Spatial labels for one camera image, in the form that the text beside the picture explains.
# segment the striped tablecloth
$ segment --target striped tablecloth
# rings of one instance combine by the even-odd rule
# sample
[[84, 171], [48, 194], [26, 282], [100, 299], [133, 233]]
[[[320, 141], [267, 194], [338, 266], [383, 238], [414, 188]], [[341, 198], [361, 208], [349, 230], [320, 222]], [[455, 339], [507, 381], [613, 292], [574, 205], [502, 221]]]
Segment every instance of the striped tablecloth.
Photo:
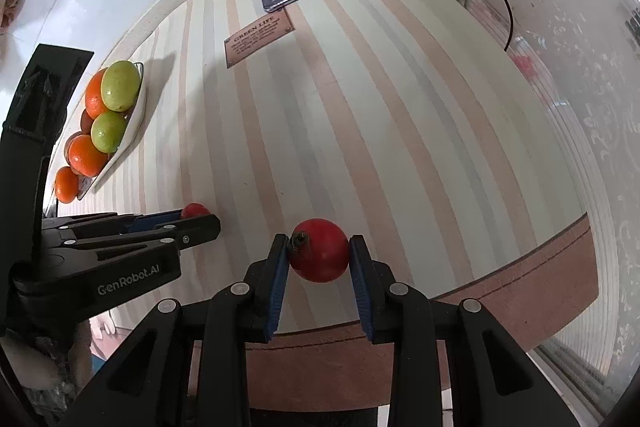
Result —
[[[264, 15], [260, 0], [188, 0], [132, 56], [148, 84], [138, 140], [60, 214], [198, 201], [222, 233], [183, 251], [179, 280], [114, 310], [117, 326], [161, 298], [209, 298], [309, 217], [363, 234], [396, 279], [435, 296], [584, 213], [526, 80], [454, 0], [300, 0], [287, 12], [295, 30], [230, 69], [224, 40]], [[348, 274], [326, 285], [290, 274], [280, 331], [356, 318]]]

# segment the metal screw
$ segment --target metal screw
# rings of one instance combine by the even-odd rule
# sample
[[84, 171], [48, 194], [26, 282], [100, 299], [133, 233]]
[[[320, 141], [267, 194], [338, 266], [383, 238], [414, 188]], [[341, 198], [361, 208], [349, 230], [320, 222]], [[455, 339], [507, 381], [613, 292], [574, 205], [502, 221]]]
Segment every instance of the metal screw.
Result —
[[409, 287], [401, 282], [394, 282], [389, 286], [389, 291], [393, 293], [393, 295], [407, 295], [407, 293], [409, 293]]
[[237, 282], [231, 286], [231, 293], [233, 295], [244, 295], [249, 291], [249, 285], [246, 282]]
[[475, 299], [467, 299], [462, 303], [462, 307], [469, 313], [478, 313], [482, 309], [482, 304]]
[[158, 303], [158, 311], [160, 313], [171, 313], [175, 310], [175, 301], [173, 299], [165, 299]]

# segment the white plate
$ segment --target white plate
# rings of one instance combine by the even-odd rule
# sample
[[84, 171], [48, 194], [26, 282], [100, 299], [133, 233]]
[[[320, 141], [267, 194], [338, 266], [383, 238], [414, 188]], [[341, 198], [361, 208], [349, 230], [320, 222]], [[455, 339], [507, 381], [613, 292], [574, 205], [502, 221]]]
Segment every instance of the white plate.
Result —
[[136, 139], [136, 134], [138, 133], [138, 129], [140, 128], [140, 124], [142, 124], [142, 119], [145, 116], [145, 104], [146, 104], [146, 84], [144, 81], [144, 73], [145, 68], [142, 62], [134, 62], [134, 66], [138, 68], [138, 73], [140, 74], [140, 90], [138, 91], [138, 98], [136, 99], [136, 103], [131, 110], [129, 118], [127, 118], [127, 128], [124, 131], [124, 135], [122, 136], [122, 141], [118, 146], [116, 152], [111, 155], [107, 165], [104, 166], [104, 169], [100, 171], [95, 178], [87, 178], [86, 176], [80, 176], [80, 191], [78, 192], [78, 201], [85, 197], [90, 188], [94, 187], [94, 192], [100, 188], [100, 180], [104, 177], [107, 172], [113, 167], [118, 158], [122, 156], [122, 154], [127, 150], [127, 148], [133, 143]]

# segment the bowl of fruit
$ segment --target bowl of fruit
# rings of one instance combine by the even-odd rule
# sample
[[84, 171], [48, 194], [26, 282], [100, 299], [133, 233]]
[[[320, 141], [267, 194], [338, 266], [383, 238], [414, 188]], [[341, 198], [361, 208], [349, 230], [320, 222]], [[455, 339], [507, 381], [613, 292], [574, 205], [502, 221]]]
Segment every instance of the bowl of fruit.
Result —
[[80, 131], [65, 141], [67, 165], [56, 173], [60, 203], [81, 200], [133, 143], [145, 111], [141, 62], [119, 60], [94, 74], [84, 92]]

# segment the red tomato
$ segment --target red tomato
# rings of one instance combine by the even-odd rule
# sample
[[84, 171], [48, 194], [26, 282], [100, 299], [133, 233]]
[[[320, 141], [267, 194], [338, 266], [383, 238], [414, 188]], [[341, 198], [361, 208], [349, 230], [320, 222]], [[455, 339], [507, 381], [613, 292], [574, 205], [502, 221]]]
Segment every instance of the red tomato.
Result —
[[349, 266], [349, 241], [340, 227], [331, 221], [307, 219], [291, 234], [287, 258], [303, 279], [333, 281]]
[[209, 216], [209, 214], [209, 209], [203, 204], [189, 203], [182, 209], [180, 213], [180, 219], [188, 219], [189, 217], [197, 216]]

